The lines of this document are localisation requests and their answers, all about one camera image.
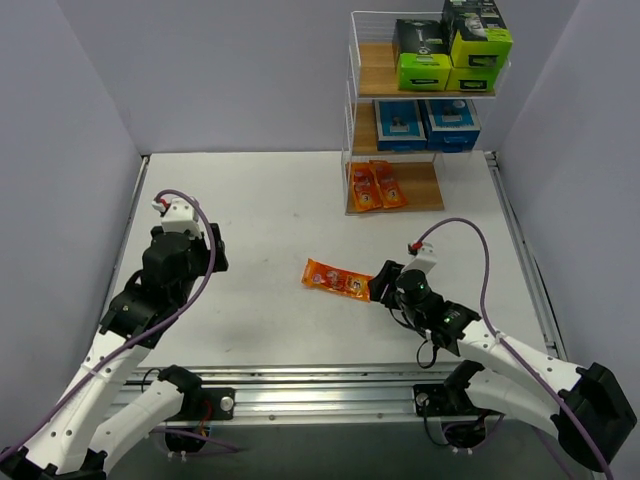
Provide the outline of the black green razor pack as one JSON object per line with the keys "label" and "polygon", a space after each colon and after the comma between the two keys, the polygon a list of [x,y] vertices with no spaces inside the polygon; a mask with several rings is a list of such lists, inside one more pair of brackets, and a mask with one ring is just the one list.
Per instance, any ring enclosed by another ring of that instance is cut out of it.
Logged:
{"label": "black green razor pack", "polygon": [[439,21],[397,19],[392,48],[399,90],[445,90],[452,64]]}

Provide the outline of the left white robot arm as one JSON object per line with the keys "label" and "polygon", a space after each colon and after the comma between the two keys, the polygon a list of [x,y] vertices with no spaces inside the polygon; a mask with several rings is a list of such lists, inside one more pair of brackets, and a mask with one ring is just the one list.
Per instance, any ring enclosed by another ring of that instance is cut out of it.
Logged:
{"label": "left white robot arm", "polygon": [[163,222],[151,231],[142,267],[116,295],[89,352],[57,406],[19,446],[1,453],[11,479],[104,479],[160,423],[207,421],[214,402],[201,378],[177,365],[112,417],[106,415],[130,374],[193,302],[197,279],[228,269],[216,223],[183,228]]}

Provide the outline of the tall green black razor box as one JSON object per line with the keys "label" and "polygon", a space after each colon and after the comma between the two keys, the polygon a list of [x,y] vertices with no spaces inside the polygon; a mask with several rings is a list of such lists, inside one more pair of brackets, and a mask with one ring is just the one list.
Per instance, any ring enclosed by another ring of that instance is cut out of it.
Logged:
{"label": "tall green black razor box", "polygon": [[492,92],[500,73],[499,67],[452,67],[445,90],[448,92]]}

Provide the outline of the orange razor bag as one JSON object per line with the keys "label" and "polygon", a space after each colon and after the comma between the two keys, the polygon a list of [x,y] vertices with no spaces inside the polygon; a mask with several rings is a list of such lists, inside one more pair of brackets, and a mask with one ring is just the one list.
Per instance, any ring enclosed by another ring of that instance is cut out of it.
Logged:
{"label": "orange razor bag", "polygon": [[369,302],[369,275],[336,268],[309,258],[304,268],[301,283],[354,300]]}
{"label": "orange razor bag", "polygon": [[350,167],[351,193],[356,212],[382,207],[375,177],[368,163],[352,163]]}
{"label": "orange razor bag", "polygon": [[396,209],[406,206],[408,200],[395,177],[393,166],[387,161],[371,160],[369,167],[374,174],[383,207]]}

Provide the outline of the blue white razor box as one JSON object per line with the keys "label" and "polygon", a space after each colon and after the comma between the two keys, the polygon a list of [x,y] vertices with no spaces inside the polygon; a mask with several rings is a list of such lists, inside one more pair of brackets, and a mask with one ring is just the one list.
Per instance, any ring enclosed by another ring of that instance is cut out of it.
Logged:
{"label": "blue white razor box", "polygon": [[373,101],[379,151],[416,152],[427,148],[417,100]]}

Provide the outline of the small black green razor box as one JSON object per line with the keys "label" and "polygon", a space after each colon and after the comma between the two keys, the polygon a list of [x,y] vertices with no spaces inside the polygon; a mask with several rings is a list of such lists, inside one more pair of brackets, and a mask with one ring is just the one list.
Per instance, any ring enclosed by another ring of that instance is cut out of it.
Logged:
{"label": "small black green razor box", "polygon": [[445,1],[441,23],[455,68],[500,69],[513,46],[495,1]]}

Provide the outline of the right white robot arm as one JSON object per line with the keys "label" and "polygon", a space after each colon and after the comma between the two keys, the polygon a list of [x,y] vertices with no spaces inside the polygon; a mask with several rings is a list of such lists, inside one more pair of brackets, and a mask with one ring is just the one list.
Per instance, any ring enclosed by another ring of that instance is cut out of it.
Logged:
{"label": "right white robot arm", "polygon": [[434,292],[427,270],[388,260],[368,283],[372,301],[402,317],[437,352],[460,364],[445,380],[455,412],[499,412],[553,436],[583,467],[604,473],[637,416],[614,373],[555,358],[491,326],[474,310]]}

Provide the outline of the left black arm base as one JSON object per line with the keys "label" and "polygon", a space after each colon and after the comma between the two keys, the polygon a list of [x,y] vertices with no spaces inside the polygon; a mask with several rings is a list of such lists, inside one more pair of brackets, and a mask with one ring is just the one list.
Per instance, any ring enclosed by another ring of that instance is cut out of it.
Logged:
{"label": "left black arm base", "polygon": [[234,418],[236,390],[231,387],[204,388],[200,406],[203,413],[199,420],[226,421]]}

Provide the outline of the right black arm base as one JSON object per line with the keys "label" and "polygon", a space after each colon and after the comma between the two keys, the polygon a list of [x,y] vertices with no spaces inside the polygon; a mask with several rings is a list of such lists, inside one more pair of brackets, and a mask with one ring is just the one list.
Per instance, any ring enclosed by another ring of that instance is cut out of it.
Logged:
{"label": "right black arm base", "polygon": [[461,397],[444,384],[414,384],[412,393],[417,416],[455,416],[466,411]]}

